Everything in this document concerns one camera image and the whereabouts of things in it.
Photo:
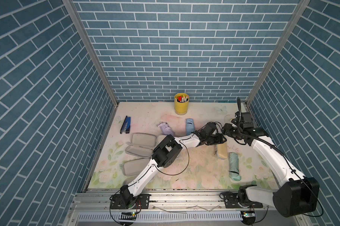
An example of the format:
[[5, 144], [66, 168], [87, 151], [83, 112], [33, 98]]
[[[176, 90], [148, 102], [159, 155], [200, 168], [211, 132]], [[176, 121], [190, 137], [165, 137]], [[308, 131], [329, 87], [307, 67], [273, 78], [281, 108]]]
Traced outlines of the beige zippered umbrella case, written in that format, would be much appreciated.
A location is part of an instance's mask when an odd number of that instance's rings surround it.
[[225, 160], [228, 158], [228, 152], [227, 152], [227, 144], [222, 143], [222, 144], [217, 144], [216, 145], [216, 156], [219, 159]]

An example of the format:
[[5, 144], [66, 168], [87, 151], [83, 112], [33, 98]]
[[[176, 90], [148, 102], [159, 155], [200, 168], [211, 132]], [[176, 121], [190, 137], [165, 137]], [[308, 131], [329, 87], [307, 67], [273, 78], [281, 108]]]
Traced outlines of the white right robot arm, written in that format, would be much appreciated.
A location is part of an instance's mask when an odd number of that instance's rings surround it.
[[306, 177], [286, 158], [272, 142], [272, 139], [260, 127], [254, 127], [250, 113], [241, 111], [241, 100], [237, 98], [238, 111], [231, 123], [226, 123], [222, 133], [234, 139], [240, 145], [252, 147], [271, 169], [278, 190], [271, 191], [256, 185], [241, 186], [238, 191], [238, 202], [248, 207], [259, 202], [275, 207], [284, 217], [303, 214], [310, 216], [317, 207], [320, 185], [313, 177]]

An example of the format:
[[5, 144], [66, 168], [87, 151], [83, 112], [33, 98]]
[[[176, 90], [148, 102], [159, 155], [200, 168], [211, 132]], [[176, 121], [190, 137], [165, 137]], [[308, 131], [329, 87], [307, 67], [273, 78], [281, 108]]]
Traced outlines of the light blue umbrella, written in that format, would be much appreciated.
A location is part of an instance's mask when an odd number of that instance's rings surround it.
[[186, 135], [189, 136], [195, 131], [196, 131], [196, 129], [195, 129], [193, 119], [191, 119], [191, 118], [186, 119]]

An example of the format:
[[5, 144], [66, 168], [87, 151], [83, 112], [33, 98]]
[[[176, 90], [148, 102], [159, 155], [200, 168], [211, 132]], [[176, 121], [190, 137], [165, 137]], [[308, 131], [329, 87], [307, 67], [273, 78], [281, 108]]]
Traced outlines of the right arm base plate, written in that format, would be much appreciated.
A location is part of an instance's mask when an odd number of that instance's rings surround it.
[[246, 196], [242, 194], [236, 194], [233, 192], [222, 192], [219, 197], [224, 201], [226, 209], [236, 208], [263, 208], [263, 204], [259, 202], [250, 201]]

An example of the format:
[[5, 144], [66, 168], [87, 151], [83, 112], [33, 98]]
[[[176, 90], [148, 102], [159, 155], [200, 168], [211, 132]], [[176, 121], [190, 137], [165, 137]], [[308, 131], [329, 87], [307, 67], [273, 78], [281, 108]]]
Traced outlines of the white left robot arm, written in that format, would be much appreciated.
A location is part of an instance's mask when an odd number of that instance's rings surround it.
[[162, 169], [169, 167], [183, 149], [188, 150], [202, 145], [212, 146], [225, 143], [226, 138], [220, 125], [218, 122], [208, 122], [205, 126], [187, 136], [167, 135], [156, 146], [149, 163], [139, 175], [128, 185], [120, 188], [121, 198], [126, 201], [136, 199], [153, 177]]

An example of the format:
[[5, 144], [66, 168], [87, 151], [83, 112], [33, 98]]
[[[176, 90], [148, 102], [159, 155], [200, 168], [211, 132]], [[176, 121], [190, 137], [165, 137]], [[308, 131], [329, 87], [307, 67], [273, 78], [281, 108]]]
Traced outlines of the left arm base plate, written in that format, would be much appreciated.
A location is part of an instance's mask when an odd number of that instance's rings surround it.
[[137, 197], [123, 198], [120, 194], [111, 196], [110, 208], [115, 210], [148, 209], [150, 194], [140, 194]]

